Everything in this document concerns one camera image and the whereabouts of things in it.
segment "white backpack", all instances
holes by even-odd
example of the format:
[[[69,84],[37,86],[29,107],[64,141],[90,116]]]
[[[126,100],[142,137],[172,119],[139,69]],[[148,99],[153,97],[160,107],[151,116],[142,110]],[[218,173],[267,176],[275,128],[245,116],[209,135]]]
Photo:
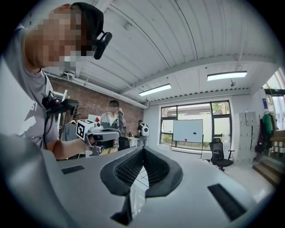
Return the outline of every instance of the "white backpack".
[[[142,136],[149,136],[150,135],[150,130],[148,129],[146,124],[140,124],[142,126],[141,129],[141,134]]]

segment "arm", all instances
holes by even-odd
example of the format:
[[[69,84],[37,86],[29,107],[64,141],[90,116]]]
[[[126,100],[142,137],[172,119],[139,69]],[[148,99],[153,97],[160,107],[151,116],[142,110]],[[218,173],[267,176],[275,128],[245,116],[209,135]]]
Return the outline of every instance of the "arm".
[[[142,129],[142,126],[138,126],[138,136],[140,136],[141,135],[141,129]]]
[[[48,120],[47,126],[49,126],[46,129],[47,150],[53,152],[56,159],[69,158],[86,150],[90,150],[84,141],[79,138],[72,141],[58,140],[58,131],[54,117]]]
[[[122,130],[122,128],[126,124],[126,120],[124,118],[124,113],[122,111],[122,108],[119,108],[119,110],[118,110],[118,119],[119,119],[119,130]]]
[[[56,159],[66,159],[86,150],[90,150],[80,138],[71,141],[54,141],[47,144],[49,151],[53,152]]]

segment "ceiling pipe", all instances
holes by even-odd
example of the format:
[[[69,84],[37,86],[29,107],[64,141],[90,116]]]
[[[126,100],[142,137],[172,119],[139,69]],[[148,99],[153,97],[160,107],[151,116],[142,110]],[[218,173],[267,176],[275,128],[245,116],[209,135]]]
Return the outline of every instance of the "ceiling pipe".
[[[246,14],[246,27],[245,27],[245,35],[244,35],[244,44],[242,46],[242,50],[240,52],[240,57],[239,57],[239,60],[237,61],[236,63],[236,71],[238,70],[238,66],[239,66],[239,62],[241,60],[241,56],[242,54],[244,53],[244,47],[245,47],[245,42],[246,42],[246,36],[248,34],[248,15]]]
[[[48,76],[50,76],[50,77],[67,81],[67,79],[62,78],[62,77],[59,77],[59,76],[57,76],[57,75],[54,75],[54,74],[51,74],[51,73],[48,73],[48,72],[45,72],[45,73],[46,73],[46,75],[48,75]],[[134,105],[134,106],[137,106],[137,107],[139,107],[139,108],[142,108],[142,109],[147,109],[147,108],[148,108],[148,106],[145,106],[145,105],[143,105],[143,104],[141,104],[141,103],[138,103],[138,102],[136,102],[136,101],[134,101],[134,100],[132,100],[132,99],[130,99],[130,98],[127,98],[127,97],[125,97],[125,96],[123,96],[123,95],[120,95],[120,94],[118,94],[118,93],[116,93],[116,92],[113,92],[113,91],[111,91],[111,90],[108,90],[108,89],[106,89],[106,88],[104,88],[104,87],[101,87],[101,86],[99,86],[99,85],[96,85],[96,84],[94,84],[94,83],[88,82],[88,81],[86,81],[86,80],[83,80],[83,79],[80,79],[80,78],[71,78],[69,81],[71,81],[71,82],[73,82],[73,83],[75,83],[75,84],[77,84],[77,85],[79,85],[79,86],[83,86],[83,87],[86,87],[86,88],[88,88],[88,89],[91,89],[91,90],[100,92],[100,93],[102,93],[102,94],[105,94],[105,95],[108,95],[108,96],[111,96],[111,97],[120,99],[120,100],[122,100],[122,101],[125,101],[125,102],[127,102],[127,103],[129,103],[129,104],[132,104],[132,105]]]

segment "locker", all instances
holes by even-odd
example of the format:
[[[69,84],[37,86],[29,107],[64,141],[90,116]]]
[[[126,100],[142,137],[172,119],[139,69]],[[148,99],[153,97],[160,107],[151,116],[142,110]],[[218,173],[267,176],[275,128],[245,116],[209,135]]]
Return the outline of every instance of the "locker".
[[[255,112],[239,113],[240,132],[236,162],[239,164],[252,163],[256,156],[255,146],[258,138],[258,126]]]
[[[255,112],[245,113],[246,125],[255,125],[256,124],[256,115]]]
[[[240,126],[246,125],[245,113],[239,113]]]

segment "black vent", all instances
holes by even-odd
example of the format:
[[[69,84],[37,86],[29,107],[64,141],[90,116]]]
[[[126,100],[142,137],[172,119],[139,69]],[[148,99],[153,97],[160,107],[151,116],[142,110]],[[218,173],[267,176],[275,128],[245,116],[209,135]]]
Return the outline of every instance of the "black vent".
[[[246,210],[220,184],[209,186],[208,189],[231,221],[237,219],[246,212]]]
[[[169,173],[169,165],[162,159],[152,153],[145,153],[143,159],[143,165],[147,171],[149,186],[153,186],[156,183],[162,181]]]
[[[143,152],[136,153],[115,168],[115,175],[128,186],[132,186],[143,166]]]
[[[72,167],[68,167],[68,168],[63,168],[61,169],[61,171],[63,172],[63,174],[68,174],[68,173],[73,173],[73,172],[76,172],[76,171],[79,171],[81,169],[84,169],[83,166],[72,166]]]

